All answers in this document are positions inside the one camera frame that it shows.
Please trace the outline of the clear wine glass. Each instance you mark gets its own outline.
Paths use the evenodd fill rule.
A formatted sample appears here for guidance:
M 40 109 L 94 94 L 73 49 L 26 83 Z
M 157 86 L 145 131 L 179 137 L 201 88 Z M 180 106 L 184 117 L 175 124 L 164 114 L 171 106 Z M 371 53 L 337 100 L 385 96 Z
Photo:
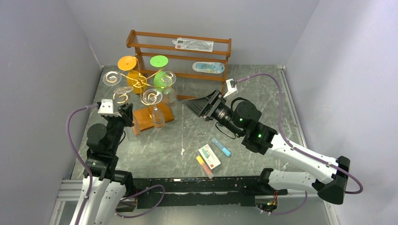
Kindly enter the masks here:
M 126 86 L 116 88 L 114 90 L 113 99 L 116 100 L 119 106 L 126 106 L 128 104 L 133 104 L 133 87 Z M 129 127 L 124 128 L 124 132 L 126 133 L 127 140 L 129 142 L 135 142 L 139 140 L 140 135 L 140 127 L 136 117 L 133 114 L 133 110 L 127 110 L 127 115 L 131 118 L 132 122 L 129 123 Z
M 117 71 L 109 71 L 104 74 L 102 82 L 106 86 L 115 86 L 122 80 L 122 74 Z
M 162 100 L 167 107 L 173 107 L 176 103 L 176 91 L 172 85 L 176 82 L 176 75 L 170 71 L 164 71 L 161 75 L 161 81 L 164 88 L 162 89 Z

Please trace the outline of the orange plastic goblet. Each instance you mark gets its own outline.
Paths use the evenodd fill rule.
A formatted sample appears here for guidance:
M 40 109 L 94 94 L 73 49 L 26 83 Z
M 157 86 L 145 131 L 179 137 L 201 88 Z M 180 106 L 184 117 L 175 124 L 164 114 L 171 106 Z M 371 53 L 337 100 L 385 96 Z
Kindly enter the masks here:
M 133 93 L 136 95 L 143 94 L 147 89 L 147 78 L 140 72 L 140 65 L 138 59 L 134 56 L 123 56 L 118 60 L 118 68 L 127 72 L 124 75 L 127 80 L 127 85 L 133 88 Z

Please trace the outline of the clear champagne flute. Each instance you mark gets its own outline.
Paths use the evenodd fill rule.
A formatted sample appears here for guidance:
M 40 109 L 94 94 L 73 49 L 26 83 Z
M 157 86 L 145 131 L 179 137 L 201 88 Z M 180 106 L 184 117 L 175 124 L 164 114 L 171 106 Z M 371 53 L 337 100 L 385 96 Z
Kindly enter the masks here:
M 141 97 L 141 102 L 146 106 L 151 106 L 150 117 L 154 128 L 162 128 L 165 126 L 165 117 L 163 112 L 157 107 L 162 101 L 162 92 L 158 89 L 152 88 L 146 90 Z

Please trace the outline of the green plastic goblet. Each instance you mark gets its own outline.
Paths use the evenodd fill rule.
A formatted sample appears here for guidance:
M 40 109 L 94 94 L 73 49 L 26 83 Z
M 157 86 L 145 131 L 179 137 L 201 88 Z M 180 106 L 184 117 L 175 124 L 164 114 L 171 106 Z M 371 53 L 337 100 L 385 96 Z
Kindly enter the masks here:
M 150 59 L 151 66 L 157 68 L 159 71 L 153 77 L 153 85 L 159 91 L 168 88 L 172 85 L 172 76 L 164 71 L 168 64 L 168 58 L 164 55 L 156 55 Z

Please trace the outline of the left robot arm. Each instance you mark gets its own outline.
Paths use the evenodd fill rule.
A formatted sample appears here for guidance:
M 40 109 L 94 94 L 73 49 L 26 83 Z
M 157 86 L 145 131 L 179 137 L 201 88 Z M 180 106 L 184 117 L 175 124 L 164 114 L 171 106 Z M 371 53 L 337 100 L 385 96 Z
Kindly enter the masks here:
M 70 121 L 77 112 L 97 108 L 107 124 L 97 123 L 87 131 L 87 159 L 82 160 L 70 137 Z M 66 133 L 71 149 L 85 169 L 82 190 L 72 225 L 107 225 L 122 197 L 134 192 L 130 172 L 116 169 L 117 149 L 125 128 L 134 126 L 133 104 L 114 106 L 109 99 L 70 113 Z

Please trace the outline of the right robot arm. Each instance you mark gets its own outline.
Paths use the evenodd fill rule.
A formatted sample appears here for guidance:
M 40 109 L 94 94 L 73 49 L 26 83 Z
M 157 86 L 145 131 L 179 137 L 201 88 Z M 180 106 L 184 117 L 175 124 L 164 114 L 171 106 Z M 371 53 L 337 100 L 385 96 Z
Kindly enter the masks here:
M 249 100 L 237 97 L 230 106 L 220 91 L 201 98 L 187 99 L 183 105 L 205 121 L 216 120 L 236 138 L 242 138 L 242 145 L 254 153 L 281 158 L 294 164 L 301 172 L 282 172 L 264 168 L 257 180 L 263 194 L 288 189 L 316 193 L 321 199 L 341 205 L 344 202 L 350 160 L 344 156 L 327 157 L 309 149 L 298 151 L 298 145 L 283 138 L 282 133 L 262 124 L 262 113 Z

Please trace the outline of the blue packaged item lower shelf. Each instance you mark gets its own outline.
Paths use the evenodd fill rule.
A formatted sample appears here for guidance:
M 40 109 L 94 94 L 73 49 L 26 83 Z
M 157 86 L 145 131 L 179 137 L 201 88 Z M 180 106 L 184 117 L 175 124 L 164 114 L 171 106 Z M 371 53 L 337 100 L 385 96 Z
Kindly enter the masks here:
M 195 62 L 192 69 L 200 73 L 221 74 L 225 71 L 225 65 L 219 62 Z

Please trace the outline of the wooden two-tier shelf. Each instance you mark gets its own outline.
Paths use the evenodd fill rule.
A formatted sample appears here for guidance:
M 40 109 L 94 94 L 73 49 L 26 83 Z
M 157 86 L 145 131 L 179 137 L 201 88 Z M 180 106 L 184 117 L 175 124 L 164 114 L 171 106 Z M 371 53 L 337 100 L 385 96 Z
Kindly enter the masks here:
M 197 50 L 185 50 L 176 48 L 178 38 L 187 38 L 197 41 L 213 41 L 213 50 L 203 52 Z M 215 84 L 222 93 L 227 90 L 226 80 L 228 73 L 228 62 L 231 56 L 232 39 L 222 39 L 214 37 L 197 37 L 177 34 L 165 34 L 154 32 L 142 32 L 131 30 L 127 39 L 126 46 L 135 50 L 138 58 L 141 73 L 146 76 L 152 75 L 158 69 L 150 64 L 150 59 L 156 55 L 163 55 L 168 58 L 165 69 L 175 73 L 178 78 L 191 79 L 195 83 Z M 192 68 L 195 62 L 218 62 L 225 66 L 224 72 L 219 75 L 194 71 Z

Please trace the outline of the yellow pink marker pen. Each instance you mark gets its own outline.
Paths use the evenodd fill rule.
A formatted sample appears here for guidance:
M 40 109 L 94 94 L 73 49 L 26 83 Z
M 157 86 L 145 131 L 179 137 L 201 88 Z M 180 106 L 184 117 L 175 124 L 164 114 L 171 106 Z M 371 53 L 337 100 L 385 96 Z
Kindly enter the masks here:
M 199 163 L 199 165 L 201 166 L 201 168 L 203 169 L 203 171 L 205 172 L 205 174 L 207 175 L 207 177 L 212 179 L 214 177 L 214 175 L 211 172 L 210 168 L 205 163 L 205 161 L 202 159 L 202 157 L 201 156 L 197 156 L 196 160 Z

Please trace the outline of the blue marker pen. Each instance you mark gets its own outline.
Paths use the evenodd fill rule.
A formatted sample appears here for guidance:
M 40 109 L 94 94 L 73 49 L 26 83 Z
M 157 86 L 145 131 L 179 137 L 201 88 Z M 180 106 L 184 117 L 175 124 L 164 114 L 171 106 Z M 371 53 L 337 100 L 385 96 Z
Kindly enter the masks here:
M 231 157 L 231 152 L 220 141 L 218 141 L 216 138 L 212 138 L 212 142 L 218 149 L 222 151 L 225 156 Z

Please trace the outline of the small white teal box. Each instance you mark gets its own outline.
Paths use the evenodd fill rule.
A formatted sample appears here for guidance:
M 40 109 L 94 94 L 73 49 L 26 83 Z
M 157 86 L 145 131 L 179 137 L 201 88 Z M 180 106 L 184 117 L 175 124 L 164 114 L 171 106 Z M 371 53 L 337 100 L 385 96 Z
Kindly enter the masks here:
M 199 148 L 198 151 L 211 170 L 221 165 L 220 160 L 208 144 Z

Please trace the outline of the packaged item top shelf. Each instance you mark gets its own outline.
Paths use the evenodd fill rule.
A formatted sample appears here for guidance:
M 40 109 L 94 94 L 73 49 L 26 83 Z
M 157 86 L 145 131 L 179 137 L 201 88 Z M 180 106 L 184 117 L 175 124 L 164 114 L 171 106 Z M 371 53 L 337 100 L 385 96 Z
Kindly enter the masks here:
M 172 43 L 175 45 L 176 49 L 200 52 L 212 52 L 214 46 L 214 41 L 205 41 L 182 37 L 172 40 Z

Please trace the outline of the black base frame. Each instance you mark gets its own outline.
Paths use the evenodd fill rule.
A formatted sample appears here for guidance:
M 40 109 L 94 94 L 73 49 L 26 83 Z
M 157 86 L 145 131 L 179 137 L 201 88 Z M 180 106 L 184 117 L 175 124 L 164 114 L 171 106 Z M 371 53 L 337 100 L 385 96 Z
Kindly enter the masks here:
M 134 188 L 117 205 L 118 212 L 132 212 L 134 209 L 150 209 L 157 205 L 240 205 L 255 206 L 257 196 L 287 195 L 287 189 L 275 190 L 266 184 L 265 175 L 270 169 L 257 176 L 224 176 L 196 178 L 136 178 Z

